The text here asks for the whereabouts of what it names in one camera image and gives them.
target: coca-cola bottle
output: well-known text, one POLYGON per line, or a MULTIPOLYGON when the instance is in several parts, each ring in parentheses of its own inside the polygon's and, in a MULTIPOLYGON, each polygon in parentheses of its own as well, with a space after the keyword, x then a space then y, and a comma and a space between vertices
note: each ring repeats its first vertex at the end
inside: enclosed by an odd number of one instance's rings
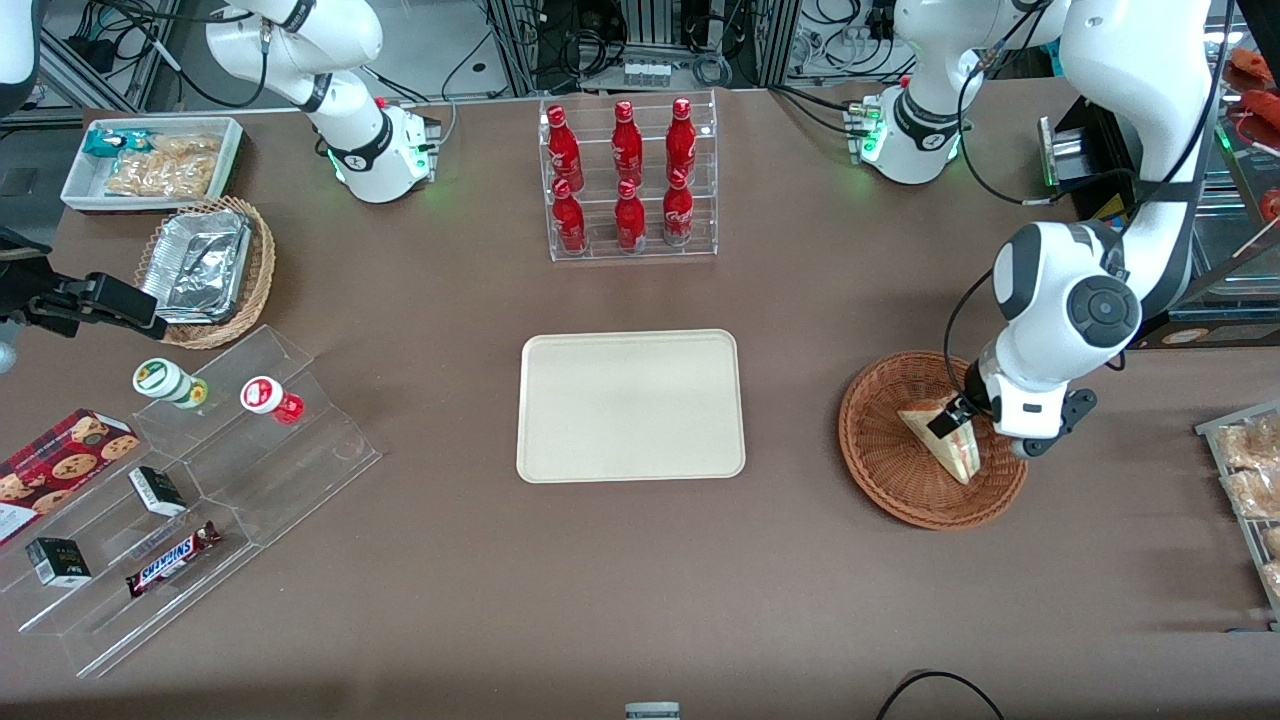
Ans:
POLYGON ((582 190, 582 158, 577 150, 577 137, 568 129, 564 120, 564 108, 552 105, 547 109, 547 122, 552 126, 547 140, 547 151, 552 156, 552 169, 556 177, 568 181, 570 192, 582 190))
POLYGON ((689 176, 676 168, 667 176, 669 188, 662 199, 662 238, 672 247, 689 245, 694 232, 694 195, 689 176))
POLYGON ((627 255, 644 252, 644 205, 636 197, 635 181, 618 181, 618 204, 613 206, 618 223, 618 249, 627 255))
POLYGON ((571 192, 568 181, 556 178, 552 182, 552 218, 556 220, 556 234, 561 238, 561 246, 568 255, 581 255, 586 252, 586 222, 582 219, 582 206, 571 192))
POLYGON ((644 173, 644 140, 635 123, 635 110, 627 100, 613 106, 613 164, 620 179, 628 179, 640 187, 644 173))
POLYGON ((671 127, 667 128, 667 177, 671 170, 684 170, 685 178, 694 176, 698 129, 689 119, 692 105, 687 97, 677 97, 671 104, 671 127))

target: plastic bag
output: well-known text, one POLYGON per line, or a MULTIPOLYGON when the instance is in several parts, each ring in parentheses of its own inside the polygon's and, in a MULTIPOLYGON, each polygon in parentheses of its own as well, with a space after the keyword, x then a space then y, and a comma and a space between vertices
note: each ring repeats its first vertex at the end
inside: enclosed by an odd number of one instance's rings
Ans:
POLYGON ((1231 473, 1222 479, 1222 484, 1240 518, 1280 518, 1280 498, 1276 497, 1271 479, 1260 470, 1231 473))
POLYGON ((1280 416, 1248 418, 1217 432, 1222 462, 1233 469, 1265 469, 1280 474, 1280 416))
POLYGON ((1262 533, 1262 544, 1266 546, 1272 560, 1280 560, 1280 527, 1267 528, 1262 533))
POLYGON ((1271 597, 1280 600, 1280 561, 1267 562, 1262 566, 1262 580, 1271 592, 1271 597))
POLYGON ((209 135, 156 135, 150 151, 123 150, 106 181, 111 195, 196 200, 209 192, 221 141, 209 135))

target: cookie box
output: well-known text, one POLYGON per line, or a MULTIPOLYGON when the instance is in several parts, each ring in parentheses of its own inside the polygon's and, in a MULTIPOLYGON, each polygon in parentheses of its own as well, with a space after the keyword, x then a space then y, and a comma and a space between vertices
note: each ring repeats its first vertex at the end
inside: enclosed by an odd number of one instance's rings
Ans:
POLYGON ((77 410, 0 462, 0 546, 137 446, 124 423, 77 410))

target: snickers bar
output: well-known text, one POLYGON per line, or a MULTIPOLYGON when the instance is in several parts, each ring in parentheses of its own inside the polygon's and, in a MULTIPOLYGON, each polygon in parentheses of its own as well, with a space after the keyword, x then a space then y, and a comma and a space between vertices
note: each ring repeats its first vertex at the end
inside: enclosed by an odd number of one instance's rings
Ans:
POLYGON ((205 523, 205 527, 191 533, 168 552, 156 557, 155 562, 147 565, 136 575, 125 578, 124 582, 129 585, 129 594, 133 597, 141 596, 221 539, 223 537, 214 529, 212 520, 205 523))

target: acrylic bottle rack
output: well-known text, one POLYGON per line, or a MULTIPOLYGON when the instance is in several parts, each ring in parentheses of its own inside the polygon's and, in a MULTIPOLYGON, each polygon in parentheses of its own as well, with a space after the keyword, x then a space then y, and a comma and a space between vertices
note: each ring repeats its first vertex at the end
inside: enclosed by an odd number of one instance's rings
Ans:
POLYGON ((210 388, 198 407, 156 401, 137 413, 133 428, 146 445, 0 548, 0 598, 18 628, 60 641, 77 675, 100 676, 378 461, 381 454, 329 401, 310 364, 262 325, 192 373, 210 388), (243 410, 239 389, 255 375, 303 398, 296 424, 243 410), (147 511, 128 478, 140 465, 164 470, 187 510, 147 511), (129 596, 127 575, 210 520, 221 542, 129 596), (37 536, 76 541, 93 579, 70 589, 40 584, 26 553, 37 536))
POLYGON ((654 258, 680 258, 690 255, 716 255, 719 249, 716 143, 719 135, 716 118, 716 95, 700 92, 653 92, 627 96, 635 110, 635 123, 644 138, 644 182, 639 197, 645 208, 646 234, 644 252, 627 255, 618 249, 613 206, 618 199, 618 173, 613 165, 613 104, 617 96, 590 95, 543 100, 539 108, 538 150, 541 154, 543 204, 547 209, 547 236, 552 260, 627 260, 641 261, 654 258), (671 126, 671 104, 677 97, 687 97, 692 105, 691 119, 698 131, 696 161, 689 190, 694 196, 692 237, 682 247, 672 247, 662 240, 662 199, 667 192, 667 128, 671 126), (562 105, 570 129, 577 136, 582 159, 585 184, 576 193, 586 220, 588 250, 582 255, 568 255, 556 234, 552 217, 552 170, 547 142, 550 126, 547 108, 562 105))

